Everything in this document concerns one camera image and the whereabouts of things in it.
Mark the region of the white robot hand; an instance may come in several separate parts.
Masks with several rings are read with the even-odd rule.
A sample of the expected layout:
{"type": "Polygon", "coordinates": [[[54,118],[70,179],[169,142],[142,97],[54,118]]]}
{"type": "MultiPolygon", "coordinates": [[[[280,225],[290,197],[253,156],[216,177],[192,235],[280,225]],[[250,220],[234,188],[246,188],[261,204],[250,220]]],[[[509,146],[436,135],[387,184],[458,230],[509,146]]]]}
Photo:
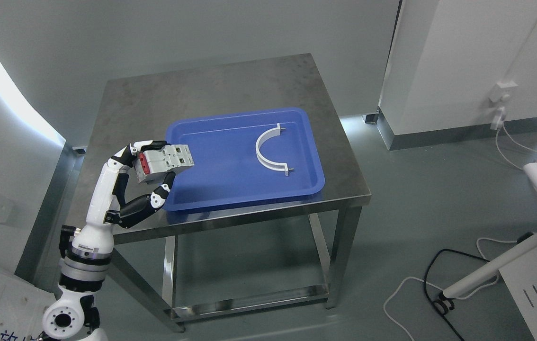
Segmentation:
{"type": "Polygon", "coordinates": [[[165,140],[146,140],[126,145],[103,164],[85,218],[87,226],[117,224],[124,229],[134,227],[162,208],[171,192],[176,173],[167,172],[163,182],[149,194],[125,202],[128,171],[140,153],[160,150],[165,140]]]}

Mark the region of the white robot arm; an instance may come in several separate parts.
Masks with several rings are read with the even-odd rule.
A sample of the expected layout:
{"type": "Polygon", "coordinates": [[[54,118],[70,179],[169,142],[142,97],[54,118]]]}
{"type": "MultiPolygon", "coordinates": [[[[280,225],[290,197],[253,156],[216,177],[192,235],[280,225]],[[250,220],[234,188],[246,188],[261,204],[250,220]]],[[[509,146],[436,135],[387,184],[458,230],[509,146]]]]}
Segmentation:
{"type": "Polygon", "coordinates": [[[99,326],[95,294],[102,288],[114,250],[113,228],[130,228],[163,207],[176,174],[167,172],[160,185],[149,194],[125,201],[128,171],[138,155],[161,151],[164,140],[130,143],[103,165],[89,203],[85,226],[78,232],[65,227],[61,235],[60,298],[43,315],[39,341],[62,341],[89,327],[89,341],[106,341],[99,326]]]}

